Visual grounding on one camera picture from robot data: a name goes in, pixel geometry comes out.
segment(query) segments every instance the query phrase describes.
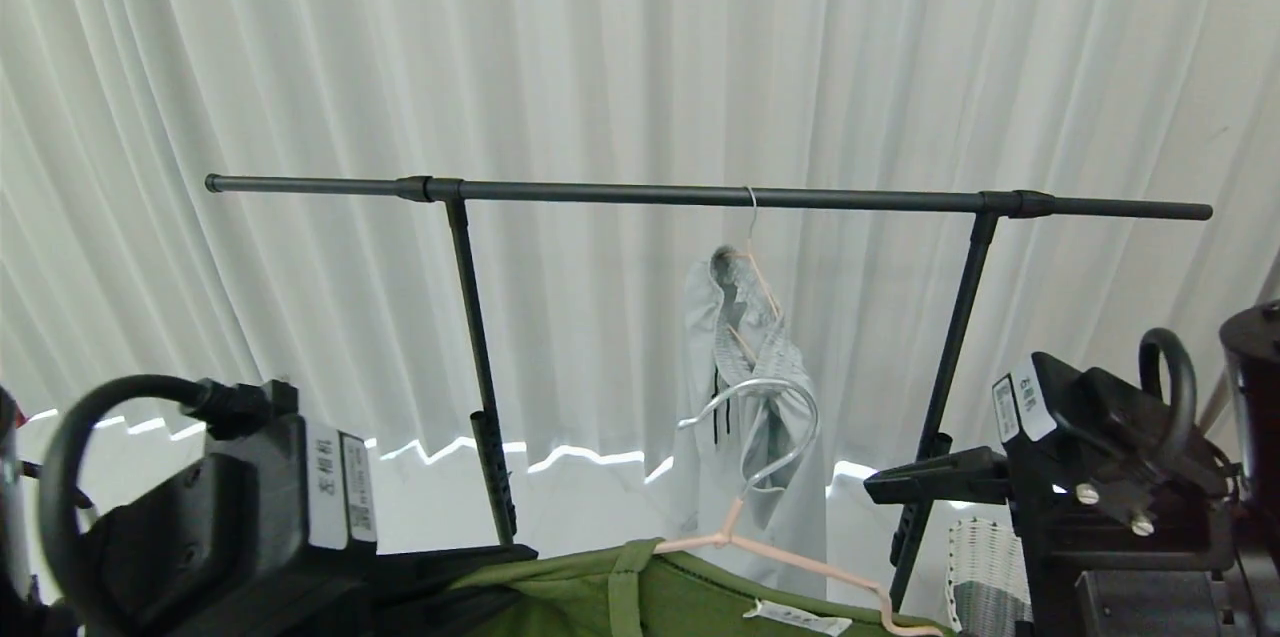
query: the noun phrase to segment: white floor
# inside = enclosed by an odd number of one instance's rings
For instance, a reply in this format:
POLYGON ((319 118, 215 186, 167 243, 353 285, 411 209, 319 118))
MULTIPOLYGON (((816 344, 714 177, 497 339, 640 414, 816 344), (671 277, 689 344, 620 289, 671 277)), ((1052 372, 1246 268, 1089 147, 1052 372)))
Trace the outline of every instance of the white floor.
MULTIPOLYGON (((42 460, 44 445, 56 420, 28 423, 19 431, 19 454, 42 460)), ((82 489, 102 510, 132 501, 201 453, 202 436, 173 441, 165 429, 128 435, 123 426, 100 429, 91 443, 82 489)), ((374 462, 374 495, 379 550, 401 553, 489 545, 494 542, 488 498, 476 455, 460 449, 426 466, 410 450, 374 462)), ((627 540, 668 535, 664 481, 644 484, 639 463, 599 466, 563 455, 535 473, 522 454, 508 454, 516 500, 517 541, 541 556, 556 556, 620 545, 627 540)), ((27 531, 35 572, 46 601, 56 590, 38 558, 35 485, 28 482, 27 531)), ((827 500, 828 562, 870 579, 890 583, 888 545, 899 509, 870 504, 858 478, 837 477, 827 500)), ((956 510, 945 501, 934 508, 904 611, 942 619, 942 583, 947 559, 947 527, 970 515, 1007 523, 1007 510, 970 507, 956 510)), ((828 586, 833 601, 874 606, 867 594, 828 586)))

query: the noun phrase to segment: cable connector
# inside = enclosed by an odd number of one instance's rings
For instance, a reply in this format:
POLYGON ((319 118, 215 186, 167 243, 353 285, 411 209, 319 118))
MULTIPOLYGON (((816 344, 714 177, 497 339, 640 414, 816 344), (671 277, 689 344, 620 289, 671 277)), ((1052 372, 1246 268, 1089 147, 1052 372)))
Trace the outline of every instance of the cable connector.
POLYGON ((183 405, 182 413, 209 423, 209 436, 215 440, 252 435, 273 417, 271 400, 264 388, 229 388, 211 379, 201 379, 197 385, 201 386, 197 404, 183 405))

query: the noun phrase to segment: clothes hanger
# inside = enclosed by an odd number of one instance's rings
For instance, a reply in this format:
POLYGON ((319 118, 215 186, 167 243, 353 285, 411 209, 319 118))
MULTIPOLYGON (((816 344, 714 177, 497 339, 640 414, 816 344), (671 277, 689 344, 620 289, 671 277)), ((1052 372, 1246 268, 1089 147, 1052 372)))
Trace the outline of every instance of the clothes hanger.
MULTIPOLYGON (((730 253, 728 257, 748 260, 751 265, 751 271, 755 272, 755 280, 760 283, 760 289, 764 290, 764 297, 769 301, 769 310, 773 310, 773 318, 780 318, 782 317, 782 308, 778 306, 778 301, 773 299, 773 290, 771 289, 769 283, 764 279, 764 272, 760 272, 760 265, 755 261, 755 249, 751 246, 751 235, 755 233, 755 220, 760 216, 760 205, 755 201, 755 191, 751 189, 750 185, 745 185, 745 189, 746 194, 751 196, 751 224, 746 228, 746 251, 745 253, 730 253)), ((732 324, 728 324, 728 331, 733 335, 735 340, 737 340, 737 344, 742 347, 742 350, 745 350, 748 358, 750 358, 751 365, 759 362, 759 359, 755 359, 755 350, 746 344, 746 340, 744 340, 742 335, 735 330, 732 324)))
POLYGON ((701 422, 701 420, 707 418, 709 413, 714 412, 717 405, 721 405, 722 403, 724 403, 724 400, 728 400, 731 397, 740 395, 742 394, 742 391, 751 390, 751 388, 786 388, 786 390, 795 391, 795 394, 800 395, 800 399, 804 400, 805 403, 805 408, 809 409, 809 414, 812 414, 813 417, 808 427, 805 427, 804 436, 800 437, 800 441, 796 444, 796 446, 792 446, 791 452, 788 452, 787 454, 782 455, 776 460, 772 460, 772 463, 764 466, 763 469, 759 469, 759 472, 755 472, 750 478, 748 478, 746 485, 742 487, 742 491, 739 494, 739 496, 733 499, 732 504, 730 505, 728 514, 724 517, 724 523, 721 526, 721 528, 718 528, 717 532, 703 537, 689 537, 685 540, 668 540, 666 542, 658 542, 658 546, 654 546, 653 550, 654 554, 660 555, 666 553, 689 551, 708 545, 714 547, 723 547, 724 545, 735 545, 756 555, 774 559, 777 562, 790 564, 792 567, 799 567, 800 569, 805 569, 820 574, 823 577, 828 577, 831 579, 845 582, 846 585, 860 587, 863 590, 867 590, 868 592, 873 592, 879 599, 881 624, 891 634, 900 634, 902 637, 919 637, 924 634, 943 637, 942 631, 936 627, 901 627, 900 624, 893 624, 892 602, 888 599, 888 594, 884 592, 884 588, 881 587, 879 583, 877 582, 872 582, 869 579, 864 579, 855 574, 850 574, 842 569, 831 567, 829 564, 823 564, 818 560, 812 560, 809 558, 795 555, 785 550, 780 550, 774 546, 765 545, 764 542, 756 542, 755 540, 740 537, 733 533, 733 526, 737 523, 737 518, 742 513, 742 500, 750 491, 750 487, 754 487, 760 481, 763 481, 764 477, 773 475, 774 472, 777 472, 777 469, 782 469, 787 464, 791 464, 792 460, 800 458, 800 455, 803 455, 804 452, 808 450, 810 445, 813 445, 815 437, 818 437, 818 426, 820 422, 818 417, 818 403, 817 400, 813 399, 813 395, 809 394, 809 390, 805 390, 804 386, 792 382, 791 379, 753 377, 753 379, 746 379, 746 381, 737 382, 737 385, 727 388, 727 390, 723 390, 719 395, 716 395, 714 399, 709 400, 709 403, 704 405, 703 411, 698 414, 698 417, 681 420, 680 422, 676 423, 676 427, 677 429, 692 427, 695 423, 699 423, 701 422))

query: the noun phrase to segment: clothes rack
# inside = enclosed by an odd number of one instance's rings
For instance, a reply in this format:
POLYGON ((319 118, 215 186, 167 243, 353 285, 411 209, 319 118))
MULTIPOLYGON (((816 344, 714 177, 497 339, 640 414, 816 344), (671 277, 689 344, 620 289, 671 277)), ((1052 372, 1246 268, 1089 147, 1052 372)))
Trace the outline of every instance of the clothes rack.
MULTIPOLYGON (((572 182, 471 182, 452 177, 402 177, 398 180, 330 180, 305 177, 221 177, 209 175, 210 192, 292 192, 292 194, 374 194, 444 203, 453 235, 458 263, 458 280, 466 308, 471 352, 480 386, 481 409, 471 414, 476 452, 484 473, 494 530, 502 545, 511 545, 516 533, 516 508, 511 499, 506 455, 502 450, 502 429, 494 397, 493 368, 485 342, 484 317, 480 312, 480 290, 476 285, 475 260, 467 230, 467 201, 559 201, 559 203, 658 203, 703 205, 703 207, 760 208, 837 208, 886 210, 886 212, 973 214, 969 251, 951 321, 947 326, 942 356, 933 379, 928 409, 920 426, 916 460, 945 455, 951 450, 951 436, 941 431, 942 413, 960 361, 969 315, 973 312, 983 263, 1001 217, 1047 217, 1051 214, 1082 214, 1097 217, 1189 219, 1203 221, 1213 208, 1206 203, 1171 203, 1148 200, 1083 200, 1059 198, 1038 191, 980 192, 904 192, 904 191, 809 191, 753 189, 745 187, 708 185, 600 185, 572 182)), ((893 582, 890 597, 899 610, 924 537, 932 500, 905 505, 890 549, 893 582)))

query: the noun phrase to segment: clothing label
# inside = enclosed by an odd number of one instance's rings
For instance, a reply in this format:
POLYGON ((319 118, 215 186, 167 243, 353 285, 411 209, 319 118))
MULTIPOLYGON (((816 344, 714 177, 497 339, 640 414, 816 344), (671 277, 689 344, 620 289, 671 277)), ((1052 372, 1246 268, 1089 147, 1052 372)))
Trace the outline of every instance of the clothing label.
POLYGON ((347 549, 347 501, 337 429, 306 423, 307 541, 326 550, 347 549))
POLYGON ((849 629, 849 625, 854 623, 854 620, 846 617, 818 617, 796 608, 788 608, 787 605, 780 605, 777 602, 768 602, 764 600, 755 600, 755 609, 742 617, 763 617, 764 619, 772 619, 773 622, 781 622, 782 624, 790 624, 791 627, 818 632, 819 634, 829 634, 831 637, 837 637, 841 632, 849 629))
POLYGON ((1014 381, 1007 375, 991 388, 991 400, 996 403, 996 429, 1000 429, 1000 441, 1006 443, 1018 436, 1018 405, 1014 404, 1014 381))
POLYGON ((374 486, 369 477, 369 450, 351 435, 342 436, 342 464, 347 473, 347 519, 352 540, 378 542, 374 524, 374 486))
POLYGON ((1032 356, 1027 356, 1018 363, 1010 374, 1014 381, 1015 404, 1018 414, 1023 420, 1023 429, 1032 440, 1043 440, 1046 435, 1057 429, 1057 420, 1048 412, 1044 404, 1044 393, 1039 388, 1039 379, 1036 376, 1036 365, 1032 356))

